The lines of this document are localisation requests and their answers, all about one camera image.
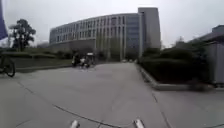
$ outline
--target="curb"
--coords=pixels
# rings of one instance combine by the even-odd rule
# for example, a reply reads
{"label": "curb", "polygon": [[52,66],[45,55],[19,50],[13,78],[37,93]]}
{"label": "curb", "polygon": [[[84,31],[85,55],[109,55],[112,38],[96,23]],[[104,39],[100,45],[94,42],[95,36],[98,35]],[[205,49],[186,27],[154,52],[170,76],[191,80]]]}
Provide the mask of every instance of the curb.
{"label": "curb", "polygon": [[188,85],[184,84],[161,84],[157,82],[148,72],[146,72],[145,69],[143,69],[141,66],[137,65],[137,68],[139,72],[141,73],[143,79],[145,82],[149,83],[149,85],[154,88],[155,90],[159,91],[188,91]]}
{"label": "curb", "polygon": [[33,72],[36,70],[47,70],[47,69],[67,68],[67,67],[71,67],[71,65],[69,64],[69,65],[60,65],[60,66],[17,68],[16,72],[27,73],[27,72]]}

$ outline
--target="person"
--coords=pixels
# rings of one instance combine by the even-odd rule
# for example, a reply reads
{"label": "person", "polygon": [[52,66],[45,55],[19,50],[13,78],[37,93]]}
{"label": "person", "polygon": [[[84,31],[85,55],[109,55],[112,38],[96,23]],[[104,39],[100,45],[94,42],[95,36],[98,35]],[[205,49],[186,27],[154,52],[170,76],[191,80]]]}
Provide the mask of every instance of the person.
{"label": "person", "polygon": [[78,64],[80,63],[80,57],[79,55],[76,53],[73,55],[73,58],[72,58],[72,65],[74,67],[76,67]]}
{"label": "person", "polygon": [[80,59],[80,63],[81,63],[81,67],[83,68],[85,66],[85,58],[84,57],[82,57]]}

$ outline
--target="pavement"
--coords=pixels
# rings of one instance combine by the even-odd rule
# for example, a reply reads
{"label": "pavement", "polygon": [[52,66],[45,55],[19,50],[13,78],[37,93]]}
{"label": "pavement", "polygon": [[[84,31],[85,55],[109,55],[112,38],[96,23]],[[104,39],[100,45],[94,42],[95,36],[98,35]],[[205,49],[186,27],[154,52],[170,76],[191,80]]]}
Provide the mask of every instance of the pavement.
{"label": "pavement", "polygon": [[135,64],[0,76],[0,128],[207,128],[224,123],[224,92],[155,91]]}

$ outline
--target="handlebar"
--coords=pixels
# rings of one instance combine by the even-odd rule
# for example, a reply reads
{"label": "handlebar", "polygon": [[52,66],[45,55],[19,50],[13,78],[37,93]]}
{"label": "handlebar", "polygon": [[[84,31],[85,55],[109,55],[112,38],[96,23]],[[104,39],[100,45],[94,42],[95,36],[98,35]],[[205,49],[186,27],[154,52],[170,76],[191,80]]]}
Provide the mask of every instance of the handlebar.
{"label": "handlebar", "polygon": [[[142,120],[140,119],[137,119],[133,122],[135,128],[145,128]],[[71,124],[71,127],[70,128],[79,128],[80,127],[80,124],[77,120],[74,120]]]}

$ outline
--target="building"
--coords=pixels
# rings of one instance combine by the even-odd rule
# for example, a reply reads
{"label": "building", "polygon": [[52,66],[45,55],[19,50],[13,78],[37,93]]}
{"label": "building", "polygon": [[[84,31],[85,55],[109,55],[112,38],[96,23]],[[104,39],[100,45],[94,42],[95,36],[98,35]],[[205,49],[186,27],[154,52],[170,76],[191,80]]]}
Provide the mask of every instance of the building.
{"label": "building", "polygon": [[157,8],[76,21],[51,29],[50,48],[104,53],[108,58],[141,56],[144,49],[161,48]]}
{"label": "building", "polygon": [[212,32],[189,41],[202,45],[209,60],[211,82],[224,85],[224,25],[212,29]]}

